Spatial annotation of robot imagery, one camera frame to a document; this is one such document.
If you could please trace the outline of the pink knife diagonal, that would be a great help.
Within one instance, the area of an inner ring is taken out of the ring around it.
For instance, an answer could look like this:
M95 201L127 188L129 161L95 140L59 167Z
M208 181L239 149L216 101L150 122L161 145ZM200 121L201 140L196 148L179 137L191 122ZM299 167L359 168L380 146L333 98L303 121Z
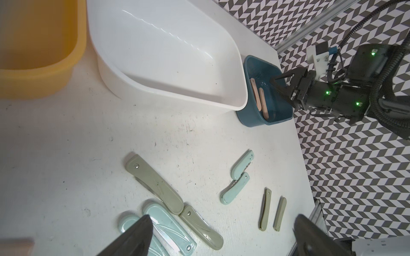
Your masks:
M259 91L259 99L261 102L261 107L262 107L262 114L265 120L269 119L269 112L268 112L268 108L267 108L267 103L266 103L266 99L265 99L265 94L264 94L264 90L262 88L258 89Z

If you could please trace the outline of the pink knife vertical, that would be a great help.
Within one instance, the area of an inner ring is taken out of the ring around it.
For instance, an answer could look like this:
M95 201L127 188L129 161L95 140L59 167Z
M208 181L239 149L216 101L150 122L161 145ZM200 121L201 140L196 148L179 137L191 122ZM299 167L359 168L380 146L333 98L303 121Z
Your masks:
M250 78L250 82L251 82L252 89L253 89L253 92L254 92L257 109L260 112L262 110L262 104L261 104L261 101L260 101L258 88L256 86L256 81L255 81L254 78Z

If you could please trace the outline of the dark teal storage box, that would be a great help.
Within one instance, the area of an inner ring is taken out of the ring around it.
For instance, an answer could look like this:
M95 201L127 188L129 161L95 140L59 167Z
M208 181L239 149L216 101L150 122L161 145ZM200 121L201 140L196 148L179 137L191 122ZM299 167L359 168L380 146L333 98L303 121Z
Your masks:
M293 118L293 108L288 104L270 84L271 76L281 75L277 66L252 55L245 57L243 62L245 72L248 101L244 109L237 111L239 121L246 127L252 128L260 125L274 125L289 121ZM269 118L263 116L263 111L258 110L257 101L252 87L251 79L255 80L258 89L264 90L264 98Z

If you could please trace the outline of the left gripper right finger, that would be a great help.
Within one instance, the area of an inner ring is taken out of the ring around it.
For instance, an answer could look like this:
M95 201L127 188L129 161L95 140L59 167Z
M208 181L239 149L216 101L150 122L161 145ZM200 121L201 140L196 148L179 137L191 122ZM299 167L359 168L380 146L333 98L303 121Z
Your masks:
M302 214L295 219L294 234L299 256L351 255Z

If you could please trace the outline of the white storage box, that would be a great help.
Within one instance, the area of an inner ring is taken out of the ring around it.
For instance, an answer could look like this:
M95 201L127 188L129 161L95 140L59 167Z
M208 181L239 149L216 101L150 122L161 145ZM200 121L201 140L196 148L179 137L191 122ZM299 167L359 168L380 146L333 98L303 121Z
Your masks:
M248 100L229 32L189 1L87 1L99 74L120 99L145 109L205 114Z

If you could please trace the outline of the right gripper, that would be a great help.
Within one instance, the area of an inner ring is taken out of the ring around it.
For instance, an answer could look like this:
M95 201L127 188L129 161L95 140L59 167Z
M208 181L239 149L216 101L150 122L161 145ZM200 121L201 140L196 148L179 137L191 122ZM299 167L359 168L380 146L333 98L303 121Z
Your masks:
M270 84L296 111L308 110L312 117L332 118L335 122L354 125L362 121L369 107L370 88L349 83L330 85L316 81L315 71L297 67L271 76ZM277 80L290 78L290 85L281 86ZM297 98L293 96L297 88Z

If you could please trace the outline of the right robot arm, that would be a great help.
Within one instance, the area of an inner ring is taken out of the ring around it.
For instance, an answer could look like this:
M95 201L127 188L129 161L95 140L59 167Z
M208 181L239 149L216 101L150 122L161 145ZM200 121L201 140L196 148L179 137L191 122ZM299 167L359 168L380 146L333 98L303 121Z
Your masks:
M315 117L331 117L337 122L347 119L349 125L364 117L376 119L393 134L410 138L410 97L396 96L393 78L403 58L410 53L410 37L400 45L361 45L350 65L343 64L341 50L355 32L398 1L387 1L358 22L341 43L330 48L322 42L306 50L307 62L313 70L297 67L281 75L271 76L270 85L293 107L306 110Z

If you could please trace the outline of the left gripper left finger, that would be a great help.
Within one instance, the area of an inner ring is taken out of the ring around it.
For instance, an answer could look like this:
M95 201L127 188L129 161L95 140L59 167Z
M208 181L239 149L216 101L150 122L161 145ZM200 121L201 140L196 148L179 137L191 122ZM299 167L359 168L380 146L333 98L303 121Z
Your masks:
M147 256L152 236L152 220L149 215L144 215L98 256Z

